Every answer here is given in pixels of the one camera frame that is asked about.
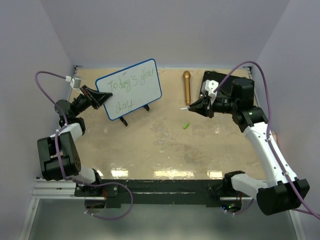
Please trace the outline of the green marker cap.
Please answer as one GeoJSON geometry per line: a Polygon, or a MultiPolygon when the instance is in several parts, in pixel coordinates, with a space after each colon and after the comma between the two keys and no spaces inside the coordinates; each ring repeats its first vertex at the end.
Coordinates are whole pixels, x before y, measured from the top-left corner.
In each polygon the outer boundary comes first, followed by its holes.
{"type": "Polygon", "coordinates": [[[184,128],[184,129],[187,129],[189,125],[190,125],[190,123],[188,122],[188,123],[186,123],[186,124],[183,126],[183,128],[184,128]]]}

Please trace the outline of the blue framed whiteboard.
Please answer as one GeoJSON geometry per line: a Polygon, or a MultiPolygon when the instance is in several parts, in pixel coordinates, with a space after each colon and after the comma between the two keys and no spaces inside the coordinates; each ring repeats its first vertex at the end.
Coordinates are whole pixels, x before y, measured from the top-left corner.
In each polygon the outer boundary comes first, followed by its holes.
{"type": "Polygon", "coordinates": [[[112,93],[104,103],[111,121],[157,101],[163,95],[153,58],[100,77],[95,86],[99,92],[112,93]]]}

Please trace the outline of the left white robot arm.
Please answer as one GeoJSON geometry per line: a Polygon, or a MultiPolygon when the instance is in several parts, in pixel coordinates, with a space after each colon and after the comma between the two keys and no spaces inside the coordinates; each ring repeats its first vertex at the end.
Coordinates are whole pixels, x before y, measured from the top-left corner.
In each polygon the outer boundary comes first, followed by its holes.
{"type": "Polygon", "coordinates": [[[81,164],[75,141],[86,132],[85,121],[78,115],[92,107],[97,110],[113,96],[111,92],[99,92],[86,85],[72,102],[58,100],[55,111],[59,114],[59,126],[55,134],[37,141],[42,177],[47,181],[70,180],[86,185],[86,191],[99,196],[104,190],[98,172],[81,164]]]}

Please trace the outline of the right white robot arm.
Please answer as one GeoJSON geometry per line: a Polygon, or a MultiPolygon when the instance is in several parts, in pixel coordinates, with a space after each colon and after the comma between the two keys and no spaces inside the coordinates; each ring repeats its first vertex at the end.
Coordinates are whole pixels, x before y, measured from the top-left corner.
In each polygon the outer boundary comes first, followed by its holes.
{"type": "Polygon", "coordinates": [[[254,81],[237,78],[230,92],[217,90],[219,83],[206,80],[201,86],[202,97],[188,110],[212,118],[214,113],[230,114],[233,122],[249,140],[258,155],[266,180],[257,180],[238,170],[226,173],[215,196],[222,193],[233,197],[241,192],[257,201],[267,216],[297,209],[310,189],[306,179],[299,179],[288,166],[270,130],[264,111],[254,104],[254,81]]]}

